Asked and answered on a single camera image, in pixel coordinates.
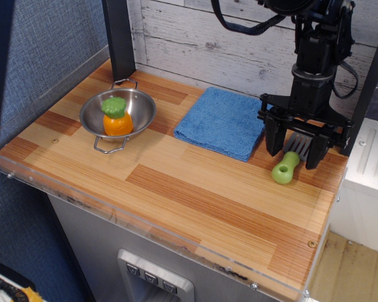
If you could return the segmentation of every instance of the bowl handle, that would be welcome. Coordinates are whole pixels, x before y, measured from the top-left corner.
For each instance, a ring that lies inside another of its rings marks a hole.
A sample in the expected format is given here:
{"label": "bowl handle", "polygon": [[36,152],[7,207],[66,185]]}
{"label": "bowl handle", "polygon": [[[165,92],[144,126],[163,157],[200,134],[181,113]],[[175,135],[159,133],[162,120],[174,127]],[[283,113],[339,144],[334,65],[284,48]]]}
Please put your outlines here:
{"label": "bowl handle", "polygon": [[123,140],[123,143],[122,143],[122,146],[120,148],[115,148],[113,150],[109,150],[109,151],[106,151],[106,150],[103,150],[101,148],[99,148],[97,146],[98,144],[98,140],[100,139],[100,137],[96,137],[95,138],[95,143],[94,143],[94,149],[95,150],[98,150],[98,151],[101,151],[102,153],[105,153],[105,154],[110,154],[110,153],[114,153],[116,151],[120,151],[120,150],[123,150],[123,148],[125,148],[125,145],[126,145],[126,141],[127,141],[127,137],[125,137],[125,139]]}
{"label": "bowl handle", "polygon": [[111,89],[113,89],[115,87],[115,85],[121,85],[121,83],[123,83],[125,81],[129,81],[129,82],[135,83],[136,86],[134,87],[134,89],[137,89],[137,86],[139,85],[139,83],[136,82],[135,80],[123,79],[123,80],[119,80],[119,81],[113,82]]}

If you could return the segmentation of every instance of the wooden table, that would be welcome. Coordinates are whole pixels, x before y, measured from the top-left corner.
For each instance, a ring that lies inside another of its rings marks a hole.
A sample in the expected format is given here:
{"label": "wooden table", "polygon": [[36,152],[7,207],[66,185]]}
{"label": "wooden table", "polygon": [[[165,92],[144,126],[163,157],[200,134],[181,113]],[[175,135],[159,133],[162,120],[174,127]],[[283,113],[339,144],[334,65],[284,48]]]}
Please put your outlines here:
{"label": "wooden table", "polygon": [[282,154],[271,157],[264,140],[244,163],[174,138],[202,89],[139,71],[131,79],[153,97],[157,116],[124,150],[94,150],[95,136],[79,121],[81,106],[111,86],[106,62],[0,151],[0,169],[241,282],[297,300],[317,251],[308,243],[322,240],[347,158],[330,150],[318,169],[300,164],[293,181],[279,185],[271,171]]}

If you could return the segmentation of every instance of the stainless steel bowl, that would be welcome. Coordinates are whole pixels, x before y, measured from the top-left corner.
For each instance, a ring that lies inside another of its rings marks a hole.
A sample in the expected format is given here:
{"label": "stainless steel bowl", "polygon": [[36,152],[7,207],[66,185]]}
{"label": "stainless steel bowl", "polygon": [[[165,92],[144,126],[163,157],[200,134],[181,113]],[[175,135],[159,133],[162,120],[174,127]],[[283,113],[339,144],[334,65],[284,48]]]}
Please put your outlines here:
{"label": "stainless steel bowl", "polygon": [[[133,88],[114,88],[115,85],[122,82],[130,81],[135,83],[135,89]],[[123,150],[126,141],[136,137],[143,132],[154,120],[157,113],[157,107],[148,94],[137,90],[138,83],[130,79],[124,79],[114,82],[112,88],[107,91],[103,91],[91,99],[86,101],[80,111],[80,122],[82,126],[90,133],[96,136],[94,149],[103,153],[109,154],[119,150]],[[119,136],[109,136],[105,134],[103,128],[104,114],[101,110],[102,102],[111,97],[120,97],[126,100],[126,110],[132,117],[133,131],[132,133]],[[108,142],[122,143],[119,148],[113,150],[103,150],[98,147],[98,140],[102,138]]]}

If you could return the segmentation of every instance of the black cable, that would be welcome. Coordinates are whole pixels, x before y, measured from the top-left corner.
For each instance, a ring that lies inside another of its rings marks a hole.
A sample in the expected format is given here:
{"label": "black cable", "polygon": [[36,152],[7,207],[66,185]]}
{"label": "black cable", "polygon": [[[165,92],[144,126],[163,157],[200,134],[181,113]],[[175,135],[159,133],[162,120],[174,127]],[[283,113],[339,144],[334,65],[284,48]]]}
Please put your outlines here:
{"label": "black cable", "polygon": [[20,289],[0,278],[0,290],[4,291],[14,302],[29,302],[28,296]]}
{"label": "black cable", "polygon": [[340,62],[340,66],[342,66],[345,70],[349,71],[349,73],[351,73],[352,76],[354,76],[354,78],[355,78],[355,82],[356,82],[354,88],[353,88],[348,94],[346,94],[346,95],[344,95],[344,96],[341,96],[340,93],[338,92],[336,86],[335,86],[335,79],[332,79],[332,81],[331,81],[330,83],[331,83],[331,85],[332,85],[332,90],[333,90],[333,92],[335,93],[335,95],[336,95],[338,98],[340,98],[340,99],[347,99],[347,98],[349,98],[350,96],[352,96],[352,95],[356,92],[356,90],[357,90],[357,87],[358,87],[358,74],[357,74],[357,72],[353,69],[353,67],[350,66],[350,65],[348,65],[345,61],[341,61],[341,62]]}
{"label": "black cable", "polygon": [[246,27],[243,25],[235,24],[227,22],[222,13],[220,8],[220,1],[219,0],[211,0],[213,11],[217,19],[220,21],[221,25],[231,31],[236,31],[238,33],[244,33],[245,35],[251,35],[251,36],[258,36],[267,31],[272,26],[275,26],[279,22],[283,21],[285,19],[285,16],[280,16],[279,14],[270,18],[268,21],[260,23],[254,27]]}

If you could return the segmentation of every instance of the button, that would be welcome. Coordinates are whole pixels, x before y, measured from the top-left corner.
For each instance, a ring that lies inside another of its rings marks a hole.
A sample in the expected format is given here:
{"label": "button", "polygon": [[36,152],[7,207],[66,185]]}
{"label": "button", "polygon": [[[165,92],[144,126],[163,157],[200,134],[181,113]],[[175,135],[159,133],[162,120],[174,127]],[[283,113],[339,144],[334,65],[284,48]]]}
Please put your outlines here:
{"label": "button", "polygon": [[158,285],[158,279],[157,279],[156,276],[153,276],[153,275],[149,274],[148,272],[144,272],[144,277],[148,282],[150,282],[154,285]]}
{"label": "button", "polygon": [[127,266],[127,270],[128,270],[131,274],[133,274],[133,275],[135,275],[135,276],[139,276],[139,275],[140,275],[140,270],[139,270],[138,267],[133,266],[132,264],[129,264],[129,263],[126,263],[126,266]]}
{"label": "button", "polygon": [[163,281],[163,286],[164,286],[164,289],[167,292],[172,293],[172,294],[176,294],[176,286],[173,286],[172,284],[165,282],[165,281]]}

